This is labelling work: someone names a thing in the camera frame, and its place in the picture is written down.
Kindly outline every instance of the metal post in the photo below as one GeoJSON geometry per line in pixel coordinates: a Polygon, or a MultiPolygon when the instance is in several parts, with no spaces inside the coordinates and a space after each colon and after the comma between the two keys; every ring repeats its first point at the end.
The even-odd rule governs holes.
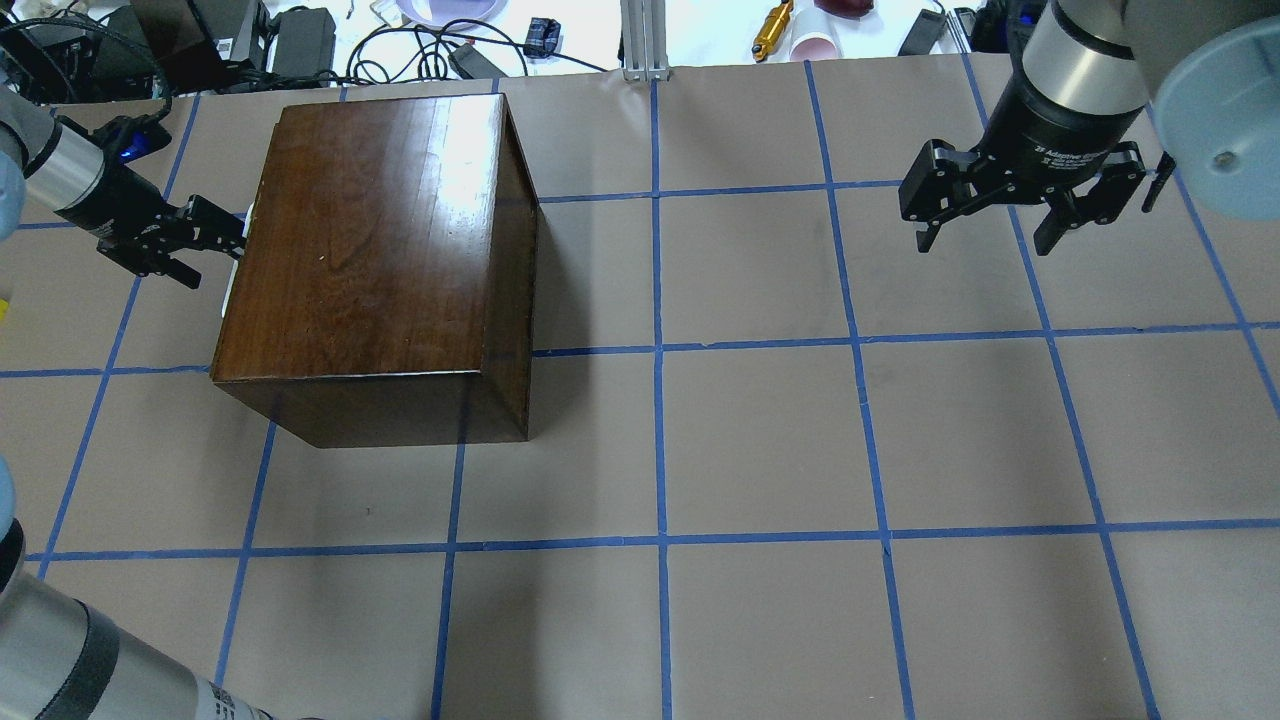
{"type": "Polygon", "coordinates": [[[666,0],[622,0],[622,76],[627,82],[667,79],[666,0]]]}

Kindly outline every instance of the box top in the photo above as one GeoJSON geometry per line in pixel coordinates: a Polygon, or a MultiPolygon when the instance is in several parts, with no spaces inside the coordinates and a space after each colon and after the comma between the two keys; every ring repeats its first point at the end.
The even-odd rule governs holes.
{"type": "Polygon", "coordinates": [[[500,95],[285,108],[215,382],[480,368],[500,95]]]}

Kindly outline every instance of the light blue joint cap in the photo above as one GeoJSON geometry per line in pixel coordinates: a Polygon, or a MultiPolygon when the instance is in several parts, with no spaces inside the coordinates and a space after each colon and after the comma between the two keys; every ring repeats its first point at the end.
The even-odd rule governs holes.
{"type": "Polygon", "coordinates": [[[4,455],[0,455],[0,536],[8,533],[9,525],[13,525],[13,510],[17,502],[9,465],[4,461],[4,455]]]}
{"type": "Polygon", "coordinates": [[[0,240],[18,229],[26,200],[27,181],[22,177],[22,168],[6,152],[0,152],[0,240]]]}
{"type": "Polygon", "coordinates": [[[1208,208],[1280,219],[1280,15],[1183,59],[1156,95],[1156,131],[1208,208]]]}

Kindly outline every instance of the yellow screwdriver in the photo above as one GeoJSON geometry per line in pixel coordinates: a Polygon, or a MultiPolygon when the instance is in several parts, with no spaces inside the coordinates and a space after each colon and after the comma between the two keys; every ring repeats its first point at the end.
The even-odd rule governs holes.
{"type": "Polygon", "coordinates": [[[768,17],[764,18],[760,32],[755,35],[755,45],[751,45],[751,56],[755,58],[756,63],[763,63],[778,46],[778,40],[782,38],[782,33],[787,31],[787,23],[791,22],[792,6],[795,6],[795,0],[782,0],[782,4],[769,10],[768,17]]]}

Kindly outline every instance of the wooden box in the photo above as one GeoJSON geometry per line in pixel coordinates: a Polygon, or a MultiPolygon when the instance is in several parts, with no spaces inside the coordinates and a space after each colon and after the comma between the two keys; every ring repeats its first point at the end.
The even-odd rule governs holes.
{"type": "Polygon", "coordinates": [[[316,447],[525,439],[536,213],[500,95],[287,108],[214,383],[316,447]]]}

